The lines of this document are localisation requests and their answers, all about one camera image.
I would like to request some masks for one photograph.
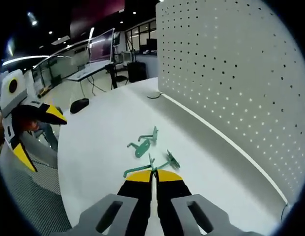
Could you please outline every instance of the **white perforated panel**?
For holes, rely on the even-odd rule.
[[[305,180],[305,61],[260,0],[157,5],[159,89],[248,153],[293,202]]]

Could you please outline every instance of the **computer mouse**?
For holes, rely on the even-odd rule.
[[[72,105],[70,105],[70,112],[72,114],[75,114],[79,111],[81,111],[83,108],[89,105],[89,99],[88,98],[83,98],[79,99],[77,101],[74,101]]]

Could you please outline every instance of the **robotic hand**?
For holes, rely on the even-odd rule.
[[[18,119],[23,117],[50,124],[67,124],[65,117],[55,106],[41,103],[28,96],[21,70],[11,72],[3,79],[0,107],[5,141],[22,163],[33,172],[37,172],[20,139],[23,130],[19,126]]]

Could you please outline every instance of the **white table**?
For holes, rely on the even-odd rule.
[[[125,170],[149,164],[148,153],[138,159],[135,149],[126,145],[157,126],[157,146],[149,149],[156,166],[165,162],[163,154],[169,149],[192,194],[201,194],[226,211],[238,228],[269,235],[285,206],[269,182],[191,114],[163,96],[148,99],[152,91],[157,91],[157,78],[97,96],[77,114],[65,113],[68,125],[60,131],[58,168],[71,225],[101,198],[118,192]],[[156,226],[155,201],[152,207],[146,235],[163,235]]]
[[[111,63],[110,60],[103,60],[103,61],[97,61],[92,62],[90,64],[86,64],[85,68],[72,74],[67,78],[67,80],[80,82],[83,79],[101,71],[104,70],[107,65]]]

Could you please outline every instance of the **window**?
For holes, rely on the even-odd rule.
[[[143,50],[145,51],[146,45],[147,45],[147,39],[155,38],[157,39],[156,34],[156,20],[153,20],[148,23],[144,23],[140,26],[134,27],[133,29],[125,32],[126,39],[128,39],[129,46],[126,42],[126,48],[130,51],[133,44],[133,48],[136,51]]]

